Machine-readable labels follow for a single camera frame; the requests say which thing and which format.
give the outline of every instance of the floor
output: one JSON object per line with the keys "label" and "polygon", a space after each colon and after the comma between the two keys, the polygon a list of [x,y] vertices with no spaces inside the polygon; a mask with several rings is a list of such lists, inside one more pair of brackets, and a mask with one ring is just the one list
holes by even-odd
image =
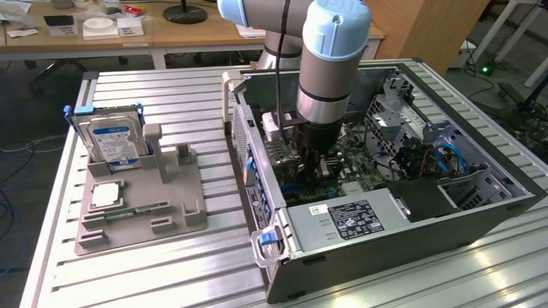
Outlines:
{"label": "floor", "polygon": [[[471,33],[474,42],[482,41],[494,21],[494,19],[488,19],[476,25]],[[511,30],[510,27],[506,27],[500,31],[488,50],[494,51],[496,49]],[[258,59],[258,52],[243,54],[248,60]],[[504,62],[507,71],[496,71],[488,79],[495,83],[500,81],[510,82],[516,86],[519,92],[527,96],[531,90],[522,84],[547,55],[548,46],[528,37],[523,37],[519,46],[512,50]],[[194,54],[170,56],[170,67],[238,64],[235,53],[230,55],[224,53],[204,54],[200,64],[195,62],[192,56]],[[486,53],[479,63],[486,62],[488,59],[490,53]],[[66,134],[68,124],[63,119],[62,110],[64,105],[72,105],[76,100],[82,73],[75,67],[62,68],[54,76],[42,81],[43,95],[34,96],[28,91],[27,83],[50,63],[51,61],[38,61],[38,67],[31,70],[23,62],[14,62],[11,67],[0,73],[0,145],[16,140],[31,141],[50,135]],[[134,71],[154,68],[152,59],[148,56],[128,57],[126,65],[119,63],[116,57],[83,59],[82,63],[91,71]],[[6,65],[7,63],[0,63],[0,67],[6,67]],[[460,69],[451,70],[446,78],[466,95],[488,86],[487,82],[468,76]],[[502,106],[496,89],[480,93],[475,96],[475,99],[494,107]],[[548,89],[544,90],[540,98],[540,103],[546,105],[547,102]],[[36,145],[36,150],[58,148],[63,146],[63,142],[63,138],[44,141]],[[11,155],[11,157],[26,160],[28,155],[30,153],[24,151],[18,155]],[[60,156],[62,151],[35,154],[32,174],[20,185],[7,191],[11,203],[20,213],[27,239],[23,240],[20,230],[14,225],[11,232],[0,240],[0,273],[18,260],[26,247],[24,242],[28,244],[28,252],[20,263],[16,264],[16,269],[0,276],[0,307],[12,308],[19,305]],[[14,160],[0,157],[0,178],[6,178],[20,164],[22,162],[14,162]],[[0,230],[6,230],[7,223],[7,218],[0,219]]]}

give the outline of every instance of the robotic arm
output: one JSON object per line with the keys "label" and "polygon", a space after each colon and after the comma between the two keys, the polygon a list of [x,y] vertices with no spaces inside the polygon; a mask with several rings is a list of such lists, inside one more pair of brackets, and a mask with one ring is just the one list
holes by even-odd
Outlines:
{"label": "robotic arm", "polygon": [[242,26],[280,33],[276,56],[295,53],[295,38],[303,38],[296,106],[306,121],[296,125],[294,142],[306,168],[316,168],[339,138],[370,38],[370,8],[362,0],[219,0],[219,11]]}

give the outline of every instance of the aluminum extrusion table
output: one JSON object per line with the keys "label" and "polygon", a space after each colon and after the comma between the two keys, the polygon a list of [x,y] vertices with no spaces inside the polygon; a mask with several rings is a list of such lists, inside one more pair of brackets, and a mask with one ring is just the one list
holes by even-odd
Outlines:
{"label": "aluminum extrusion table", "polygon": [[[394,63],[390,60],[376,63]],[[528,176],[548,189],[548,167],[426,64],[410,68]],[[162,123],[164,150],[190,142],[199,154],[208,229],[76,256],[88,154],[74,130],[54,185],[22,307],[534,307],[548,302],[548,200],[472,245],[298,300],[264,301],[260,269],[222,130],[222,73],[246,67],[102,73],[84,80],[79,105],[139,101]],[[434,120],[442,112],[418,96]]]}

